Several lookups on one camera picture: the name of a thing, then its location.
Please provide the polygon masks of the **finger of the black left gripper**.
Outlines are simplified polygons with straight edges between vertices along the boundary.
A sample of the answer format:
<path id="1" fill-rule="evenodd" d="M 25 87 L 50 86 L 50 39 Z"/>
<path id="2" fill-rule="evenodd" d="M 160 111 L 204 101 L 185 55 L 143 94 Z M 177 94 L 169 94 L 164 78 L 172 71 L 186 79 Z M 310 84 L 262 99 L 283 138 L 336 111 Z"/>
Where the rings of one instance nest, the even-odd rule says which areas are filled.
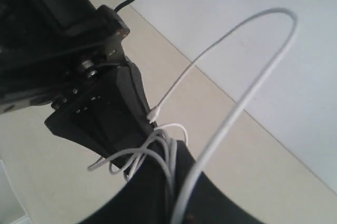
<path id="1" fill-rule="evenodd" d="M 142 76 L 138 67 L 128 62 L 117 72 L 117 88 L 125 103 L 131 120 L 142 134 L 151 134 L 154 126 L 148 121 L 150 107 L 145 95 Z"/>
<path id="2" fill-rule="evenodd" d="M 78 94 L 45 120 L 46 127 L 55 136 L 105 158 L 144 143 L 147 134 L 131 120 L 117 88 L 119 68 L 106 70 L 95 81 L 79 87 Z"/>

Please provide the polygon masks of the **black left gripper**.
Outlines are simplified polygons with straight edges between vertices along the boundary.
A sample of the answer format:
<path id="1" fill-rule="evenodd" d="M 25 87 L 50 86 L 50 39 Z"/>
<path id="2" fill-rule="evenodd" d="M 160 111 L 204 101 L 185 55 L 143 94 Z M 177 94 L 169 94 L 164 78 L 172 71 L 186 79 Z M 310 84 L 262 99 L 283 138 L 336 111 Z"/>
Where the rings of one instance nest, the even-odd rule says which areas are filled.
<path id="1" fill-rule="evenodd" d="M 1 113 L 52 102 L 97 64 L 124 64 L 129 32 L 90 0 L 1 0 Z"/>

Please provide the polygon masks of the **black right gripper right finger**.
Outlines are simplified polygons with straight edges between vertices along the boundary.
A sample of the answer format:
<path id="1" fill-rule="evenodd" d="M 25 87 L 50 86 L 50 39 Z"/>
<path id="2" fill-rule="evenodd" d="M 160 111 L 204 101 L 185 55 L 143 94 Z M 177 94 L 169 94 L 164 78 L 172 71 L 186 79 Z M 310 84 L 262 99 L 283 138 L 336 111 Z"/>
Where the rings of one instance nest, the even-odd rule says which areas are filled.
<path id="1" fill-rule="evenodd" d="M 176 193 L 180 192 L 183 182 L 194 163 L 195 160 L 185 143 L 178 140 L 175 169 Z M 193 189 L 182 222 L 204 224 L 261 223 L 224 195 L 205 173 L 200 175 Z"/>

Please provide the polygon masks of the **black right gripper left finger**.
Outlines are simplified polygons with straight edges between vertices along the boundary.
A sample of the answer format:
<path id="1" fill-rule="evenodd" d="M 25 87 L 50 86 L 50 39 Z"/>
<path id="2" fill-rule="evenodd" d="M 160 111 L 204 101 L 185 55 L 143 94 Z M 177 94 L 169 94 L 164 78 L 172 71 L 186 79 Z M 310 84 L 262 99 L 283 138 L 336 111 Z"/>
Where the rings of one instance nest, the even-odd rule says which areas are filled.
<path id="1" fill-rule="evenodd" d="M 168 223 L 170 211 L 167 178 L 147 157 L 123 189 L 81 223 Z"/>

